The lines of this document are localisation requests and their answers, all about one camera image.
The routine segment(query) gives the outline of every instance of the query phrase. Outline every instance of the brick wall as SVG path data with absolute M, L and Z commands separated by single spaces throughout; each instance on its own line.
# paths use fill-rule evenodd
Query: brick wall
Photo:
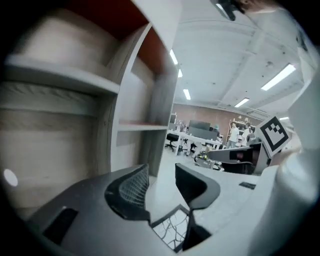
M 230 120 L 235 119 L 236 121 L 244 122 L 245 118 L 248 118 L 249 122 L 253 126 L 258 125 L 261 122 L 260 120 L 254 119 L 243 114 L 237 114 L 229 111 L 223 111 L 201 106 L 191 106 L 182 104 L 174 104 L 172 113 L 176 113 L 177 119 L 183 120 L 187 124 L 189 124 L 190 120 L 198 120 L 211 123 L 212 127 L 215 124 L 218 124 L 220 133 L 223 135 L 223 142 L 226 142 L 225 140 L 228 133 L 228 126 Z

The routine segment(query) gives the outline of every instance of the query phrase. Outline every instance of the white circular spot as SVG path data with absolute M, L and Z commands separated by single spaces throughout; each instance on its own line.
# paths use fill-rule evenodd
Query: white circular spot
M 5 169 L 3 176 L 11 186 L 16 187 L 18 185 L 18 178 L 12 170 Z

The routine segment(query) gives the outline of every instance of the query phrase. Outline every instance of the white floor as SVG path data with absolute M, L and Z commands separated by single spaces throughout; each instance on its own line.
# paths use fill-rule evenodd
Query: white floor
M 156 181 L 149 187 L 146 194 L 146 209 L 151 214 L 151 222 L 165 216 L 177 205 L 188 205 L 176 187 L 175 163 L 181 163 L 193 170 L 214 179 L 220 184 L 219 197 L 204 210 L 194 212 L 197 224 L 205 227 L 210 233 L 216 233 L 224 227 L 245 207 L 253 190 L 239 186 L 241 182 L 257 184 L 260 177 L 215 171 L 194 165 L 194 161 L 185 153 L 175 156 L 171 149 L 163 150 L 160 170 Z

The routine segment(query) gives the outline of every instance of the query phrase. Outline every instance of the white desk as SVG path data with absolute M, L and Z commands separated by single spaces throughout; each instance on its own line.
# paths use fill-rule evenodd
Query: white desk
M 222 142 L 217 141 L 217 140 L 199 138 L 199 137 L 195 137 L 195 136 L 186 134 L 186 133 L 181 132 L 181 131 L 176 131 L 176 130 L 168 130 L 167 134 L 179 135 L 179 139 L 177 141 L 177 146 L 176 146 L 175 153 L 174 153 L 176 156 L 178 155 L 179 146 L 182 146 L 182 141 L 184 139 L 188 139 L 188 140 L 191 140 L 193 142 L 200 142 L 201 144 L 209 143 L 209 144 L 215 145 L 217 147 L 219 147 L 222 144 Z

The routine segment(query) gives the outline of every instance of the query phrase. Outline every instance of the ceiling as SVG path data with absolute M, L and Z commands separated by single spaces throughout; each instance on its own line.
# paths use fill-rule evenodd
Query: ceiling
M 183 0 L 173 51 L 182 70 L 175 103 L 228 109 L 264 119 L 285 115 L 303 87 L 297 28 L 284 11 L 220 15 L 210 0 Z M 288 63 L 291 75 L 264 91 L 263 85 Z M 191 100 L 186 100 L 188 89 Z M 243 98 L 246 104 L 234 108 Z

